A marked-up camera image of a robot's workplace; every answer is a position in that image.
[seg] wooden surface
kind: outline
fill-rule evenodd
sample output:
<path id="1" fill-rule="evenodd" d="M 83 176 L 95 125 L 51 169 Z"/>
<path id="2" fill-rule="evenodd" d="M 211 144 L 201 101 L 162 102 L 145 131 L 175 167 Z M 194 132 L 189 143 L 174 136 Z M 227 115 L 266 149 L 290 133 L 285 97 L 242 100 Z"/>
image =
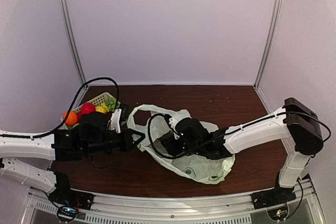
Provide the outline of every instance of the wooden surface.
<path id="1" fill-rule="evenodd" d="M 90 87 L 83 101 L 103 92 L 115 95 L 114 87 Z M 212 122 L 219 128 L 259 118 L 266 111 L 252 87 L 240 86 L 123 86 L 120 100 L 132 108 L 155 104 L 171 110 L 188 109 L 192 117 Z M 135 117 L 145 125 L 149 114 Z M 286 160 L 281 141 L 244 150 L 236 155 L 232 171 L 218 185 L 204 185 L 165 169 L 149 154 L 133 150 L 115 152 L 107 169 L 96 169 L 90 159 L 54 162 L 52 170 L 66 173 L 75 189 L 139 197 L 193 197 L 242 193 L 274 186 L 275 177 Z M 96 165 L 110 160 L 95 157 Z"/>

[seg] white backdrop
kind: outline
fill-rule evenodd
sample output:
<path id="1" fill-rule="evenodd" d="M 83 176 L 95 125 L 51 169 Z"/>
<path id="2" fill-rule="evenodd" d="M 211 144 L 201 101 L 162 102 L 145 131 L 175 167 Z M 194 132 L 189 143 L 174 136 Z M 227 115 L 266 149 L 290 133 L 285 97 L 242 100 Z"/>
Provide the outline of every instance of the white backdrop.
<path id="1" fill-rule="evenodd" d="M 53 129 L 80 86 L 59 0 L 0 0 L 0 59 L 0 129 Z M 0 177 L 0 188 L 0 223 L 19 223 L 29 187 Z"/>
<path id="2" fill-rule="evenodd" d="M 274 0 L 68 0 L 87 79 L 253 84 Z"/>
<path id="3" fill-rule="evenodd" d="M 275 41 L 261 82 L 272 109 L 295 97 L 315 111 L 333 137 L 308 172 L 327 223 L 336 205 L 336 0 L 283 0 Z"/>

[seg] basket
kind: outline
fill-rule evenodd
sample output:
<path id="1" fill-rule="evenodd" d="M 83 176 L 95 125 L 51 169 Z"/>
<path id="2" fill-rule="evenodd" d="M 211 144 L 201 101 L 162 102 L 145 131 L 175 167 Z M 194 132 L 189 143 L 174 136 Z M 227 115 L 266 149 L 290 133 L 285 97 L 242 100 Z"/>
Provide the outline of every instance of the basket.
<path id="1" fill-rule="evenodd" d="M 93 99 L 91 99 L 90 101 L 87 101 L 87 102 L 92 103 L 94 106 L 99 106 L 103 102 L 105 102 L 107 98 L 114 98 L 115 99 L 115 97 L 112 96 L 110 93 L 105 92 L 105 93 L 100 94 L 99 96 L 97 96 L 97 97 L 95 97 L 95 98 L 93 98 Z M 75 109 L 72 109 L 72 111 L 74 111 L 75 113 L 78 113 L 80 111 L 80 109 L 82 108 L 82 106 L 83 106 L 83 104 L 81 106 L 75 108 Z M 71 130 L 72 127 L 68 126 L 66 124 L 63 124 L 62 127 L 61 127 L 61 129 L 63 129 L 63 130 L 67 130 L 67 129 Z"/>

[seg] orange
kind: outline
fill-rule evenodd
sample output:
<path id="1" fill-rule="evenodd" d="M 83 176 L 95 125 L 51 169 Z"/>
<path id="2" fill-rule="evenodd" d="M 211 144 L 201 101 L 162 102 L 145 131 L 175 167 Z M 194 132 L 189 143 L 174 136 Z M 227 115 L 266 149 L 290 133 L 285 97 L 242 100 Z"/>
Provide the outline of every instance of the orange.
<path id="1" fill-rule="evenodd" d="M 66 116 L 67 116 L 67 112 L 64 113 L 63 120 L 65 119 Z M 65 121 L 65 124 L 67 124 L 69 126 L 73 126 L 77 122 L 78 122 L 78 115 L 74 111 L 70 111 L 70 114 L 69 114 L 67 120 Z"/>

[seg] plastic bag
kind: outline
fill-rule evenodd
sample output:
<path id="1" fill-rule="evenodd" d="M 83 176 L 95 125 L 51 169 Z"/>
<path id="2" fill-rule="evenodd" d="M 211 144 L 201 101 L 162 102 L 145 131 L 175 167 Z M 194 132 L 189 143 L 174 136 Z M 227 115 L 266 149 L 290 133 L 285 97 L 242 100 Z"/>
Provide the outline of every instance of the plastic bag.
<path id="1" fill-rule="evenodd" d="M 222 158 L 218 160 L 210 160 L 198 155 L 184 156 L 178 159 L 166 159 L 158 156 L 151 147 L 148 139 L 148 121 L 146 126 L 137 125 L 134 121 L 134 115 L 138 111 L 150 111 L 152 115 L 162 113 L 169 114 L 173 117 L 190 118 L 188 110 L 173 111 L 160 108 L 155 105 L 144 104 L 134 108 L 127 120 L 127 127 L 145 133 L 146 138 L 138 145 L 141 151 L 147 151 L 158 163 L 163 167 L 175 172 L 176 174 L 190 178 L 194 181 L 204 184 L 218 184 L 223 181 L 226 175 L 231 171 L 231 167 L 235 161 L 235 156 Z M 209 131 L 218 130 L 218 126 L 213 123 L 201 122 L 201 124 Z M 163 154 L 168 155 L 165 148 L 158 141 L 158 138 L 169 132 L 170 128 L 162 117 L 157 116 L 151 122 L 151 136 L 155 147 Z"/>

